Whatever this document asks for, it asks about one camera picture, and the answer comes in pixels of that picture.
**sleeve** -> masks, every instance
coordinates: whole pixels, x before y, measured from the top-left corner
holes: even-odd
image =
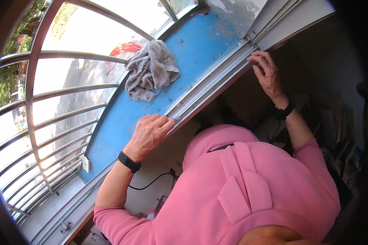
[[[123,207],[96,207],[93,221],[113,245],[155,245],[151,220],[138,219]]]
[[[308,141],[293,153],[293,157],[302,162],[318,179],[320,186],[329,194],[337,205],[338,213],[341,209],[339,194],[329,170],[327,170],[323,153],[316,139]]]

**black watch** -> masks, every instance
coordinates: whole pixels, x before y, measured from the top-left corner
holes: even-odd
[[[274,115],[277,120],[286,120],[286,117],[293,111],[294,105],[289,101],[289,105],[285,110],[278,109],[274,103],[271,101],[268,105],[270,112]]]
[[[142,166],[140,161],[137,162],[132,161],[122,151],[120,151],[120,154],[118,155],[117,159],[127,168],[131,169],[132,173],[136,173],[137,171],[139,171],[140,167]]]

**metal railing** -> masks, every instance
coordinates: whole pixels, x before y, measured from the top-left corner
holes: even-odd
[[[73,127],[72,129],[66,130],[54,137],[46,140],[41,144],[37,144],[35,138],[35,131],[41,128],[44,128],[48,125],[54,124],[66,118],[80,115],[86,113],[91,110],[96,110],[102,108],[99,115],[101,115],[102,110],[106,107],[106,103],[92,105],[83,109],[74,110],[62,115],[58,115],[52,119],[49,119],[45,122],[34,124],[33,121],[33,103],[37,101],[46,100],[49,98],[53,98],[56,96],[68,95],[72,93],[84,92],[84,91],[92,91],[96,89],[107,89],[107,88],[117,88],[118,84],[96,84],[96,85],[87,85],[87,86],[78,86],[78,87],[70,87],[56,91],[50,91],[38,95],[34,95],[34,79],[35,79],[35,72],[37,69],[37,63],[39,59],[47,59],[47,58],[78,58],[78,59],[88,59],[88,60],[100,60],[100,61],[109,61],[115,63],[126,63],[127,60],[112,57],[112,56],[105,56],[105,55],[97,55],[92,53],[85,53],[85,52],[75,52],[75,51],[60,51],[60,50],[44,50],[42,51],[42,44],[46,37],[46,34],[49,30],[49,27],[56,16],[61,5],[66,3],[71,3],[77,5],[79,7],[86,8],[93,12],[97,12],[107,18],[110,18],[123,26],[135,31],[142,37],[147,40],[153,40],[155,38],[161,37],[172,25],[181,17],[183,17],[186,13],[188,13],[191,9],[198,5],[198,1],[194,1],[190,6],[186,7],[183,11],[178,14],[175,14],[170,5],[166,0],[160,0],[162,6],[166,9],[166,12],[170,16],[171,20],[167,22],[164,26],[157,31],[156,34],[152,37],[151,35],[144,32],[139,27],[135,26],[128,20],[124,19],[120,15],[110,11],[109,9],[102,7],[96,3],[93,3],[88,0],[54,0],[48,9],[45,11],[44,16],[40,22],[40,26],[36,32],[36,35],[33,40],[33,45],[31,50],[28,52],[20,52],[15,54],[6,55],[0,58],[0,68],[15,64],[18,62],[27,61],[27,73],[25,79],[25,98],[20,99],[17,101],[13,101],[8,105],[5,105],[0,108],[0,116],[4,115],[5,113],[11,112],[12,110],[18,109],[20,107],[25,107],[25,114],[27,119],[27,130],[21,131],[18,134],[12,136],[11,138],[5,140],[4,142],[0,143],[0,151],[5,149],[6,147],[10,146],[17,140],[24,138],[25,136],[29,136],[31,148],[30,150],[22,153],[20,156],[12,160],[8,163],[3,169],[0,170],[0,177],[2,177],[9,169],[14,167],[20,161],[25,159],[26,157],[34,154],[35,162],[29,165],[26,169],[22,170],[18,173],[13,179],[11,179],[7,184],[5,184],[1,192],[4,193],[7,191],[12,185],[17,183],[19,179],[21,179],[25,174],[28,172],[38,168],[38,173],[33,175],[31,178],[26,180],[24,183],[20,184],[16,190],[11,193],[5,201],[7,202],[7,207],[12,216],[15,217],[15,222],[18,224],[25,220],[25,218],[29,217],[38,207],[40,207],[46,200],[48,200],[52,195],[54,195],[60,188],[62,188],[66,183],[68,183],[71,179],[73,179],[80,169],[80,165],[82,162],[82,155],[84,154],[84,148],[88,145],[88,140],[90,136],[93,134],[93,129],[95,128],[96,123],[98,123],[98,118],[91,120],[89,122],[85,122],[84,124],[78,125]],[[80,129],[83,129],[87,126],[92,126],[91,130],[81,137],[72,140],[63,146],[55,149],[53,152],[49,153],[46,156],[41,157],[39,155],[38,150],[42,147],[45,147],[57,140],[75,132]],[[49,164],[47,167],[42,166],[42,162],[49,159],[50,157],[64,151],[65,149],[69,148],[70,146],[80,143],[79,146],[76,146],[74,149],[70,150],[68,153],[64,154],[63,156],[56,159],[53,163]],[[69,158],[63,164],[60,164],[63,160]],[[53,167],[56,167],[52,172],[48,175],[45,172]]]

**red tassel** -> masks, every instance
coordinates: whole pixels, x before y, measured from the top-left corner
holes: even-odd
[[[120,43],[118,46],[116,46],[112,52],[110,53],[109,56],[113,56],[113,57],[117,57],[118,54],[122,54],[122,53],[126,53],[126,52],[133,52],[136,53],[139,50],[141,50],[142,47],[133,43],[133,42],[129,42],[129,43]],[[108,65],[108,70],[109,70],[109,61],[105,61],[105,64]],[[111,72],[113,70],[113,68],[116,66],[116,63],[114,64],[114,66],[112,67],[112,69],[110,69],[106,74],[108,75],[109,72]]]

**left hand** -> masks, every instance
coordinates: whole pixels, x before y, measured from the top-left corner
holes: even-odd
[[[123,153],[132,161],[142,161],[162,144],[166,134],[174,126],[173,118],[158,113],[142,117],[137,122],[132,139],[124,147]]]
[[[282,90],[278,68],[270,54],[264,51],[256,51],[251,53],[247,61],[253,64],[252,68],[264,92],[274,102],[278,109],[285,109],[289,101]]]

